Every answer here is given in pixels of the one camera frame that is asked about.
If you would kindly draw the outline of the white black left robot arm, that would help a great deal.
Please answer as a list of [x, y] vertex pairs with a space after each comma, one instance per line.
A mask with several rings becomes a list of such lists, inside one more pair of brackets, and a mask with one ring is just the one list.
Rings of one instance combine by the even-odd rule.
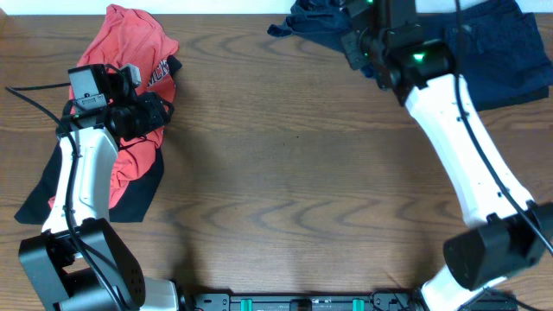
[[143, 275], [110, 224], [111, 171], [120, 138], [168, 124], [174, 106], [153, 92], [82, 110], [77, 100], [57, 119], [62, 164], [54, 206], [41, 234], [24, 239], [22, 267], [46, 310], [177, 310], [168, 280]]

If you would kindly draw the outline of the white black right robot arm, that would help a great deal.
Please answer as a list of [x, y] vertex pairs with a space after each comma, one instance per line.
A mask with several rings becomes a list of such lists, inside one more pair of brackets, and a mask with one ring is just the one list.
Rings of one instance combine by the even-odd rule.
[[445, 265], [411, 298], [412, 310], [462, 310], [552, 250], [552, 205], [538, 204], [497, 150], [470, 98], [461, 61], [417, 24], [351, 30], [340, 38], [358, 70], [371, 63], [416, 120], [454, 186], [467, 231], [447, 240]]

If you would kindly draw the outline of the navy blue shorts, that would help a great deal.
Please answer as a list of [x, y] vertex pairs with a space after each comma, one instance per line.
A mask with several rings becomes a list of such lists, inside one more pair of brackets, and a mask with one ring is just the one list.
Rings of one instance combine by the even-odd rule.
[[355, 40], [364, 30], [372, 28], [372, 19], [351, 17], [344, 5], [346, 1], [296, 0], [283, 22], [271, 24], [267, 34], [275, 38], [299, 36], [339, 52], [347, 60], [342, 38], [354, 33]]

